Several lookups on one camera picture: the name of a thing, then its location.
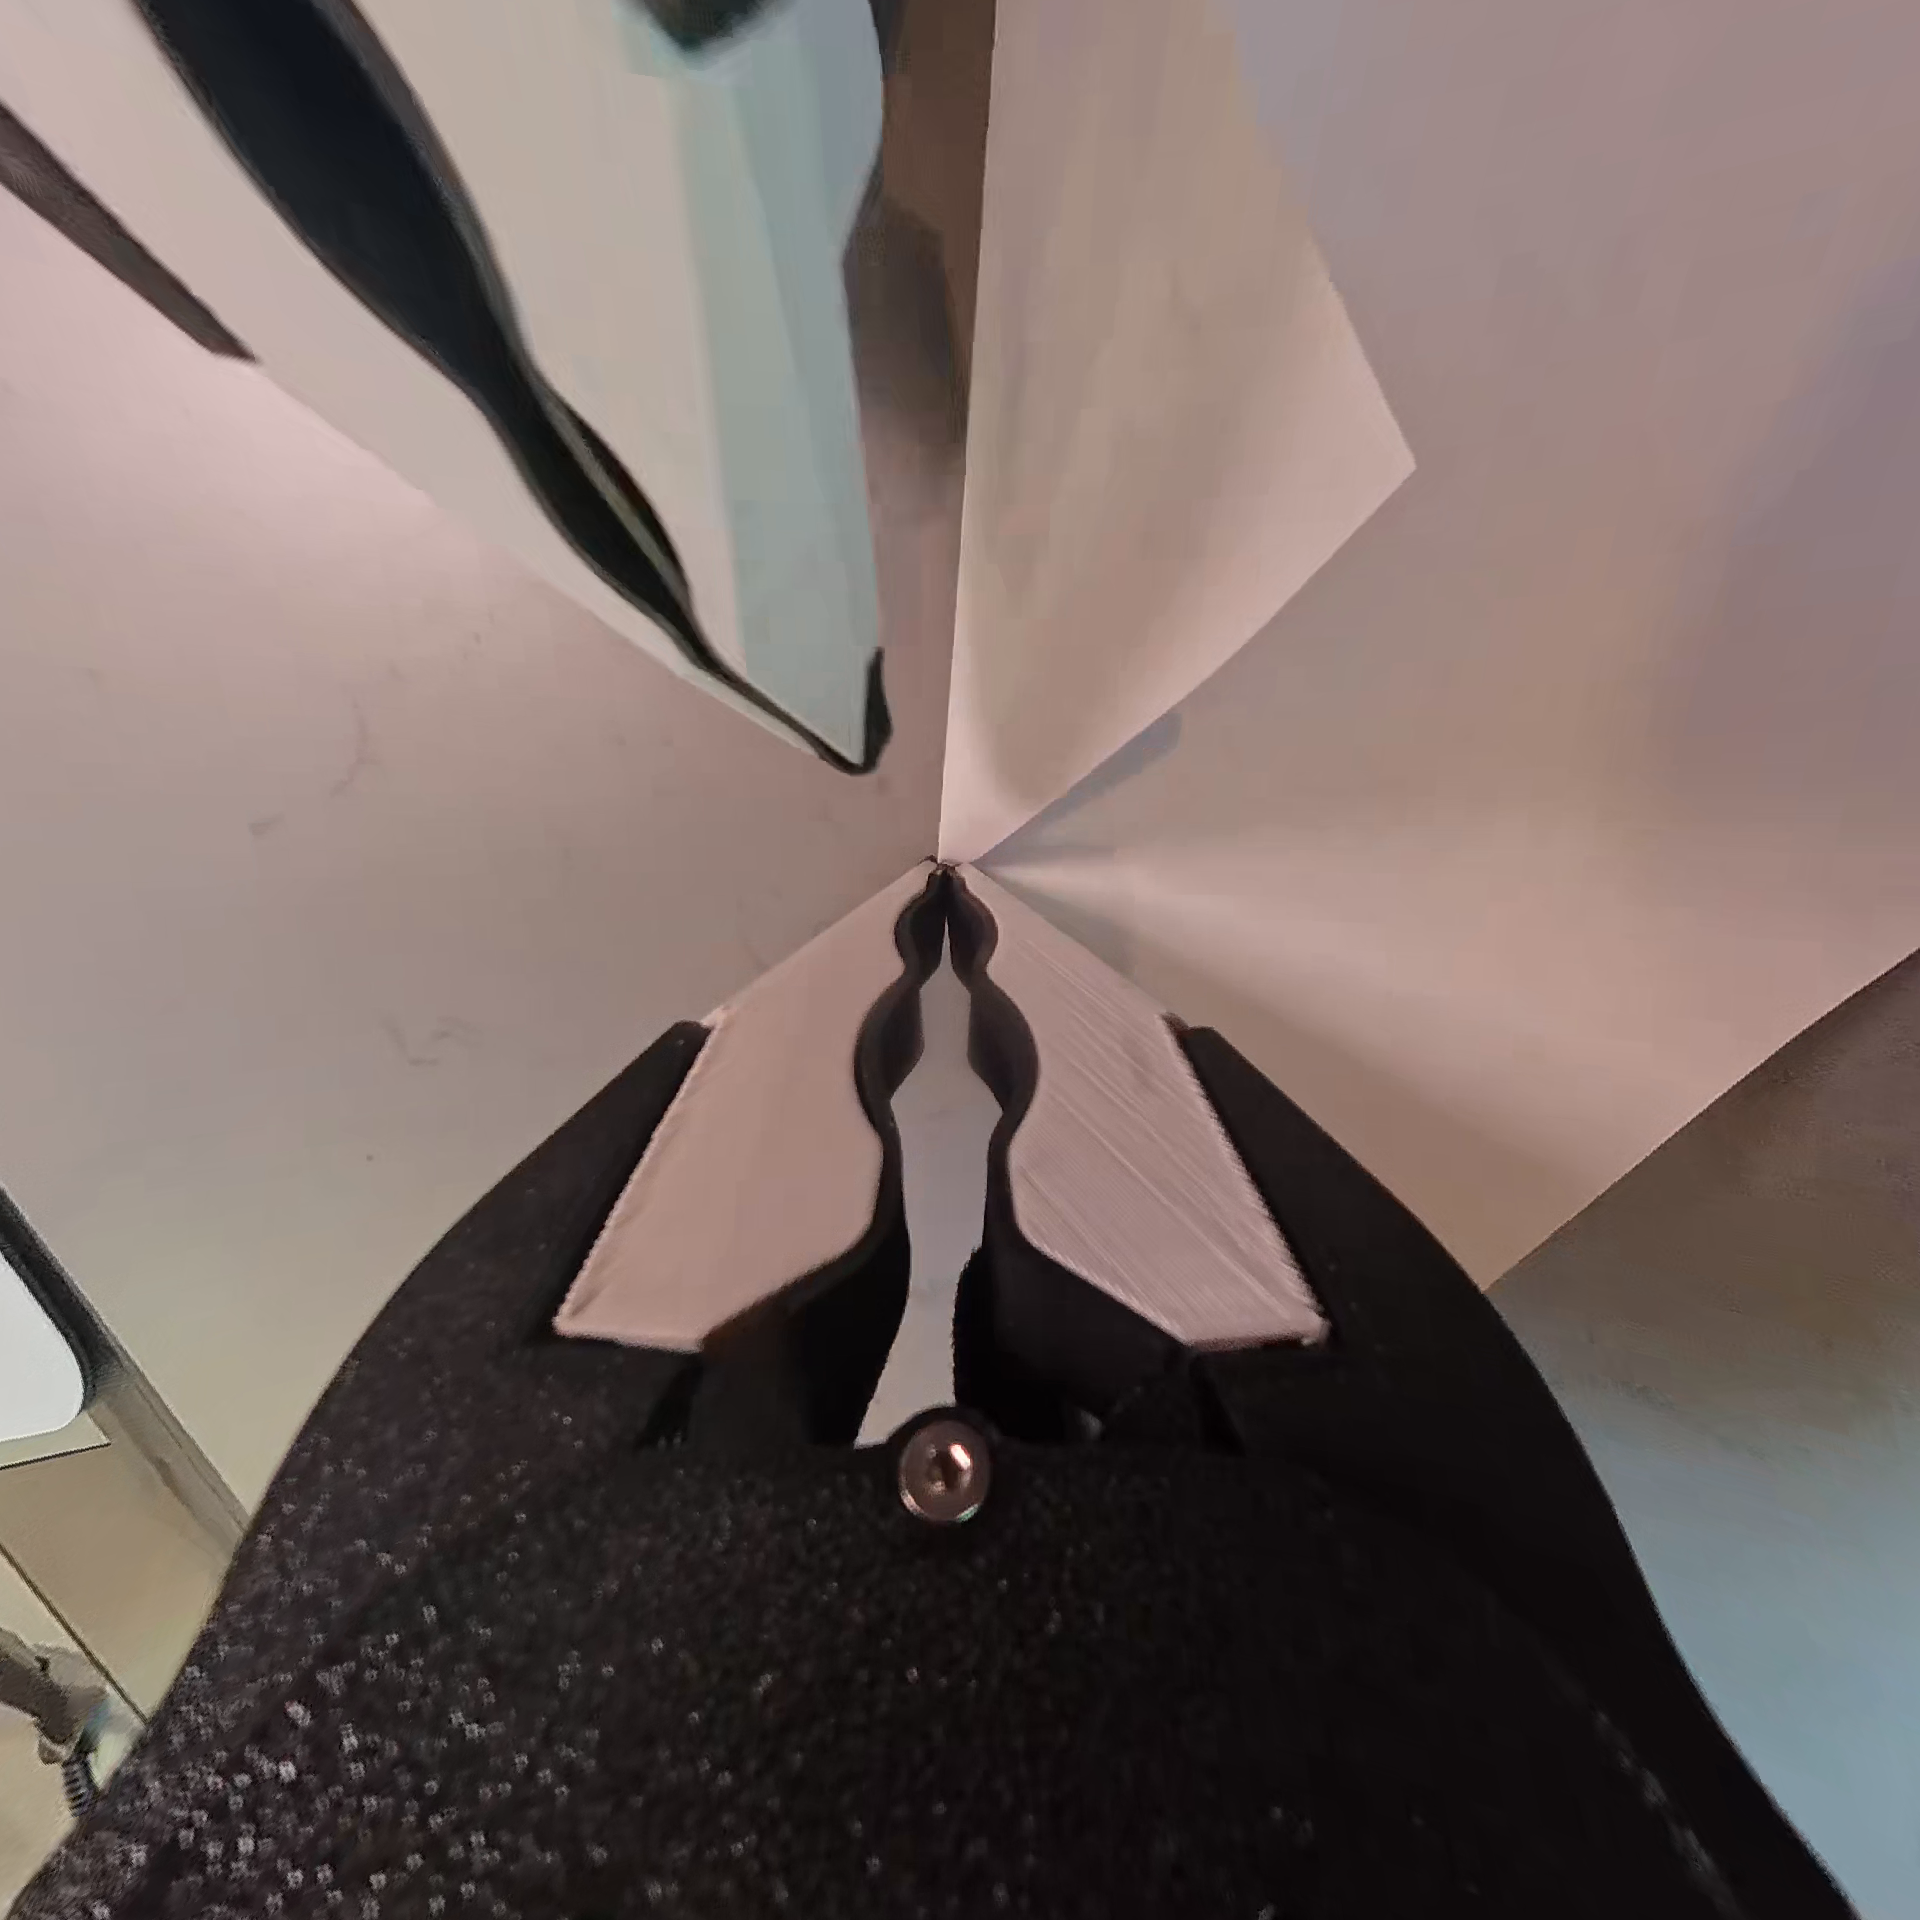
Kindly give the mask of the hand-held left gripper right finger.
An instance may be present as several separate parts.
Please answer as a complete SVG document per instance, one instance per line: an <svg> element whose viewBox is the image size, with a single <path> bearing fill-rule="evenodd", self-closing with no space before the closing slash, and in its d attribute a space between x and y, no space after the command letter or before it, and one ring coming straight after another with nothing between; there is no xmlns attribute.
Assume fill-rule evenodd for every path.
<svg viewBox="0 0 1920 1920"><path fill-rule="evenodd" d="M1330 1326L1183 1027L983 870L944 870L966 1059L999 1115L956 1292L956 1396L1057 1442L1193 1359Z"/></svg>

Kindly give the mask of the grey desk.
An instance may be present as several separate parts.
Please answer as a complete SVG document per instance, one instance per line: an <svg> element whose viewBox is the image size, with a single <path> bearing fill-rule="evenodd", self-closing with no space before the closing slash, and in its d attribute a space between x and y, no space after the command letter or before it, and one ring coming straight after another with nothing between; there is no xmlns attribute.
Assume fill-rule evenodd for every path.
<svg viewBox="0 0 1920 1920"><path fill-rule="evenodd" d="M1914 168L1360 156L1312 211L1414 475L991 869L1497 1283L1712 1703L1914 1915ZM4 1187L242 1503L498 1172L929 838L951 203L849 258L849 782L4 202Z"/></svg>

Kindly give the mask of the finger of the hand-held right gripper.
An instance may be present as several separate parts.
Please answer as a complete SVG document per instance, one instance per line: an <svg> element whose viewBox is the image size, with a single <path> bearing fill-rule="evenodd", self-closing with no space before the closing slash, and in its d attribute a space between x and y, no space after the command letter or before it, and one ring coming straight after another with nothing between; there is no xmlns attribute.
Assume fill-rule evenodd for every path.
<svg viewBox="0 0 1920 1920"><path fill-rule="evenodd" d="M367 5L4 5L4 103L288 392L756 720L658 516L538 374Z"/></svg>
<svg viewBox="0 0 1920 1920"><path fill-rule="evenodd" d="M367 5L534 367L634 482L728 696L865 775L892 715L846 258L869 5Z"/></svg>

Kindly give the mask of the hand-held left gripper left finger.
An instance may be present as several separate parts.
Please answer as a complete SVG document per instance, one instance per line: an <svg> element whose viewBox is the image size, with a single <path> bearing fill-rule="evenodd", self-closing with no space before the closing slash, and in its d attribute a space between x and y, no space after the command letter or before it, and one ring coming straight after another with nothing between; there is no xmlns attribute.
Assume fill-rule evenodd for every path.
<svg viewBox="0 0 1920 1920"><path fill-rule="evenodd" d="M702 1022L556 1338L689 1370L688 1436L852 1444L904 1317L895 1092L949 876L909 869Z"/></svg>

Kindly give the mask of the white paper sheet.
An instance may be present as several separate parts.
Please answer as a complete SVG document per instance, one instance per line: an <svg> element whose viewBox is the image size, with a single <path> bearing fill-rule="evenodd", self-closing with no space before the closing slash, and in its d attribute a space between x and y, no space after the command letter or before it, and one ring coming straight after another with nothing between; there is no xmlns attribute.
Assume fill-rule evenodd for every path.
<svg viewBox="0 0 1920 1920"><path fill-rule="evenodd" d="M944 853L1598 1420L1914 1418L1914 5L927 5Z"/></svg>

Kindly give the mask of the white laptop stand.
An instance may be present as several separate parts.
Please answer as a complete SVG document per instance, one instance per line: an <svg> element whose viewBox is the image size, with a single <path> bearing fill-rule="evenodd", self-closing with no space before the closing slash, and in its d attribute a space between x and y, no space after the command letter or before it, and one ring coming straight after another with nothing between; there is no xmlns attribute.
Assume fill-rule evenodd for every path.
<svg viewBox="0 0 1920 1920"><path fill-rule="evenodd" d="M106 1450L114 1382L104 1323L2 1190L2 1468Z"/></svg>

